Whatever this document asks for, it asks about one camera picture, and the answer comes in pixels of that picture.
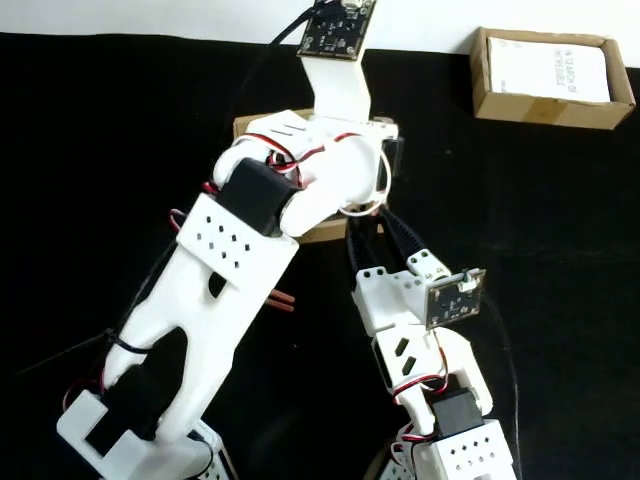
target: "white wire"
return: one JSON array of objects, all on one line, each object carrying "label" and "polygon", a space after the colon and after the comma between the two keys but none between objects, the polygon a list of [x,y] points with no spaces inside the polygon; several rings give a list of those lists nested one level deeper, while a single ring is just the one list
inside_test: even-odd
[{"label": "white wire", "polygon": [[382,146],[380,147],[380,157],[382,158],[382,163],[384,164],[384,169],[387,174],[387,185],[385,186],[384,192],[382,194],[378,194],[382,196],[382,199],[376,200],[371,208],[368,208],[363,212],[350,212],[345,208],[341,208],[338,210],[340,213],[347,217],[366,217],[379,209],[387,201],[387,197],[389,196],[389,193],[391,193],[391,163],[389,162],[389,157],[387,157],[387,154],[382,149]]}]

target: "white plastic bracket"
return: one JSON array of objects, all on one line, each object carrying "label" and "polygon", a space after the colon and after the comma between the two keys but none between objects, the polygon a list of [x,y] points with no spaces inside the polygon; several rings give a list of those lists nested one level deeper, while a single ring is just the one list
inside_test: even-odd
[{"label": "white plastic bracket", "polygon": [[[158,441],[178,441],[197,423],[231,370],[238,343],[297,250],[290,237],[264,237],[210,196],[198,197],[173,256],[120,334],[140,348],[151,347],[175,327],[187,336],[182,385],[159,422]],[[226,280],[217,297],[208,288],[213,272]],[[105,364],[105,386],[144,358],[114,346]]]},{"label": "white plastic bracket", "polygon": [[202,473],[201,479],[229,480],[221,460],[222,440],[204,422],[194,425],[203,442],[187,437],[166,445],[141,440],[127,430],[106,455],[100,455],[86,438],[107,413],[107,407],[87,390],[60,417],[60,436],[107,480],[176,480]]},{"label": "white plastic bracket", "polygon": [[497,420],[414,449],[419,479],[515,480],[513,458]]}]

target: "circuit board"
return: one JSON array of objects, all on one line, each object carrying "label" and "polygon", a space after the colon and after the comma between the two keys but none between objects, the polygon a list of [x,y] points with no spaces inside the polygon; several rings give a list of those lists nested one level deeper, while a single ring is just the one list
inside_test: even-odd
[{"label": "circuit board", "polygon": [[464,290],[462,283],[465,275],[458,274],[443,282],[436,282],[427,290],[427,328],[441,327],[480,312],[482,287],[486,270],[477,270],[469,274],[475,287]]},{"label": "circuit board", "polygon": [[375,5],[376,0],[365,0],[361,8],[342,7],[334,16],[311,19],[298,55],[357,60]]}]

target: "white plastic part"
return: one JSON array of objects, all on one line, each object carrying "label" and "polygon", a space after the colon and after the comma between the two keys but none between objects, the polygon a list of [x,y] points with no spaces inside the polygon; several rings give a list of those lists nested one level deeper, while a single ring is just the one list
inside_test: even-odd
[{"label": "white plastic part", "polygon": [[105,456],[87,441],[87,435],[107,413],[100,400],[84,390],[60,417],[56,425],[60,436],[107,480],[176,480],[190,478],[207,470],[209,477],[229,480],[220,459],[222,440],[205,423],[198,422],[194,430],[209,444],[187,437],[170,445],[139,439],[127,430]]},{"label": "white plastic part", "polygon": [[[410,257],[408,264],[415,272],[443,268],[430,252],[427,257],[422,255],[423,252],[428,251],[418,252],[415,262]],[[462,387],[469,388],[482,415],[487,415],[493,408],[493,399],[473,355],[471,344],[458,333],[445,328],[435,329],[436,339],[432,332],[426,330],[424,318],[419,318],[413,311],[419,310],[416,298],[421,299],[422,304],[426,303],[426,287],[422,278],[408,271],[389,275],[383,267],[362,270],[356,275],[353,299],[367,334],[375,339],[380,349],[384,362],[381,368],[385,368],[388,373],[391,382],[389,387],[395,390],[423,375],[442,375],[444,370],[439,341],[447,358],[449,373],[456,375]],[[403,339],[408,344],[398,353]],[[414,364],[405,373],[409,357],[413,358]],[[435,417],[424,399],[420,385],[406,389],[397,396],[397,400],[407,409],[418,433],[428,435],[433,432]]]},{"label": "white plastic part", "polygon": [[369,120],[371,96],[357,61],[302,57],[302,65],[314,93],[315,115],[352,122]]},{"label": "white plastic part", "polygon": [[[287,236],[263,237],[211,197],[200,195],[178,235],[178,247],[148,298],[121,332],[130,345],[148,348],[175,327],[188,339],[182,385],[156,431],[158,442],[183,438],[226,378],[234,351],[295,255]],[[217,298],[208,290],[213,271],[228,282]],[[104,382],[115,383],[144,355],[114,346]]]},{"label": "white plastic part", "polygon": [[[397,125],[353,123],[326,117],[307,121],[287,110],[252,121],[247,133],[277,142],[295,159],[312,150],[324,149],[299,164],[305,188],[290,199],[280,219],[281,230],[291,237],[302,236],[352,203],[384,200],[376,188],[380,149],[383,140],[398,137]],[[334,141],[344,133],[355,135]],[[269,151],[269,144],[260,138],[239,137],[216,162],[214,182],[224,187],[242,159],[264,161]]]},{"label": "white plastic part", "polygon": [[296,159],[330,140],[324,132],[291,110],[253,120],[247,126],[246,133],[269,137],[285,147]]},{"label": "white plastic part", "polygon": [[392,460],[387,462],[387,466],[384,468],[377,480],[414,480],[415,477],[409,470],[401,467]]},{"label": "white plastic part", "polygon": [[513,458],[497,420],[413,452],[418,480],[515,480]]}]

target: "black wire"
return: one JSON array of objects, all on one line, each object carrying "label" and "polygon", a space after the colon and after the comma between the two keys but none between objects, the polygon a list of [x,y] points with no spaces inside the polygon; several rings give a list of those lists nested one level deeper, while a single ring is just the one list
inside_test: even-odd
[{"label": "black wire", "polygon": [[151,280],[155,278],[156,275],[159,273],[158,270],[160,269],[160,266],[165,262],[165,260],[167,260],[167,258],[169,257],[169,254],[173,251],[175,246],[176,246],[175,239],[171,239],[171,241],[162,251],[160,256],[156,259],[155,262],[153,262],[153,265],[151,266],[151,269],[149,270],[148,275],[142,281],[142,283],[140,284],[140,287],[138,287],[138,291],[134,295],[133,300],[131,300],[131,303],[127,307],[127,310],[125,311],[124,315],[122,315],[122,318],[118,322],[118,325],[115,328],[116,332],[120,332],[120,330],[122,330],[122,327],[131,316],[131,312],[133,312],[133,309],[136,308],[140,303],[140,298],[145,293],[147,286],[149,285]]},{"label": "black wire", "polygon": [[210,457],[209,457],[209,463],[207,463],[207,466],[204,467],[204,469],[200,473],[198,473],[197,475],[194,475],[193,478],[198,478],[204,475],[205,473],[207,473],[207,470],[209,470],[211,468],[211,465],[213,465],[213,459],[215,458],[215,453],[213,453],[213,448],[204,439],[197,439],[196,442],[202,442],[207,446],[207,448],[209,449]]},{"label": "black wire", "polygon": [[158,273],[158,270],[160,268],[160,266],[164,263],[164,261],[167,259],[167,257],[169,256],[169,254],[173,251],[173,248],[175,246],[175,241],[172,239],[171,242],[169,243],[169,245],[163,250],[163,252],[160,254],[160,256],[156,259],[156,261],[154,262],[153,266],[151,267],[151,270],[149,271],[149,274],[147,275],[147,277],[142,281],[142,283],[140,284],[140,287],[138,288],[138,291],[136,292],[135,296],[133,297],[133,300],[131,301],[131,303],[129,304],[129,306],[127,307],[127,310],[125,311],[124,315],[122,316],[122,319],[120,320],[117,329],[111,329],[108,328],[105,331],[94,335],[93,337],[90,337],[86,340],[83,340],[80,343],[77,343],[65,350],[62,350],[58,353],[55,353],[53,355],[51,355],[50,357],[45,358],[44,360],[41,360],[37,363],[34,363],[33,365],[30,365],[26,368],[23,368],[22,370],[19,370],[18,372],[15,372],[13,374],[13,377],[20,377],[22,375],[25,375],[37,368],[40,368],[50,362],[53,362],[54,360],[57,360],[58,358],[71,353],[75,350],[78,350],[80,348],[83,347],[87,347],[89,345],[92,345],[94,343],[99,342],[100,340],[104,339],[105,337],[110,341],[110,343],[115,343],[116,345],[120,346],[121,348],[124,348],[125,350],[131,352],[131,353],[135,353],[135,354],[146,354],[149,353],[151,350],[150,349],[146,349],[146,348],[138,348],[138,347],[133,347],[131,345],[129,345],[128,343],[124,342],[123,340],[120,339],[120,337],[117,335],[116,331],[119,331],[122,326],[124,325],[124,323],[127,321],[127,319],[129,318],[129,316],[131,315],[131,312],[133,311],[133,309],[140,303],[140,298],[142,297],[142,294],[145,292],[147,286],[149,285],[149,283],[151,282],[151,279],[153,279],[156,274]]},{"label": "black wire", "polygon": [[314,16],[328,16],[335,14],[338,9],[342,9],[341,2],[338,0],[319,2],[314,4],[312,7],[306,9],[304,12],[300,14],[298,18],[296,18],[289,26],[287,26],[282,32],[278,34],[276,38],[274,38],[271,43],[269,43],[262,54],[258,57],[255,63],[249,67],[244,79],[240,83],[240,86],[236,90],[236,93],[231,97],[231,101],[229,102],[229,111],[225,117],[224,126],[222,128],[222,135],[220,146],[224,146],[224,138],[231,128],[233,124],[233,119],[235,116],[235,110],[238,103],[238,100],[244,95],[249,83],[253,80],[253,77],[258,73],[258,71],[262,68],[262,66],[269,60],[276,47],[280,45],[289,35],[291,35],[295,30],[298,29],[302,24],[304,24],[307,20],[310,20]]},{"label": "black wire", "polygon": [[511,373],[511,381],[513,383],[513,438],[515,444],[515,464],[518,473],[518,478],[523,480],[522,476],[522,461],[520,457],[520,387],[518,385],[518,374],[516,372],[516,364],[513,359],[513,350],[511,348],[511,339],[509,338],[509,332],[504,323],[504,319],[500,314],[500,310],[496,303],[486,293],[482,295],[482,301],[489,309],[489,313],[498,324],[498,330],[502,339],[505,352],[507,354],[507,360],[509,362],[509,370]]},{"label": "black wire", "polygon": [[95,336],[93,336],[91,338],[87,338],[86,340],[83,340],[82,342],[76,343],[75,345],[73,345],[73,346],[71,346],[71,347],[69,347],[69,348],[67,348],[65,350],[62,350],[62,351],[60,351],[58,353],[55,353],[55,354],[51,355],[50,357],[45,358],[44,360],[41,360],[41,361],[39,361],[37,363],[34,363],[33,365],[30,365],[30,366],[28,366],[26,368],[23,368],[22,370],[14,372],[13,376],[14,377],[20,377],[22,375],[25,375],[25,374],[31,372],[32,370],[35,370],[37,368],[42,367],[43,365],[46,365],[49,362],[53,362],[54,360],[57,360],[59,357],[62,357],[63,355],[66,355],[67,353],[71,353],[71,352],[73,352],[75,350],[78,350],[80,348],[88,347],[89,345],[97,343],[100,340],[102,340],[103,338],[104,338],[104,332],[102,332],[102,333],[100,333],[98,335],[95,335]]},{"label": "black wire", "polygon": [[147,353],[151,352],[150,348],[139,348],[129,345],[118,335],[116,335],[112,328],[107,328],[104,332],[104,335],[109,339],[111,343],[118,345],[120,348],[125,349],[127,352],[135,353],[137,355],[146,355]]}]

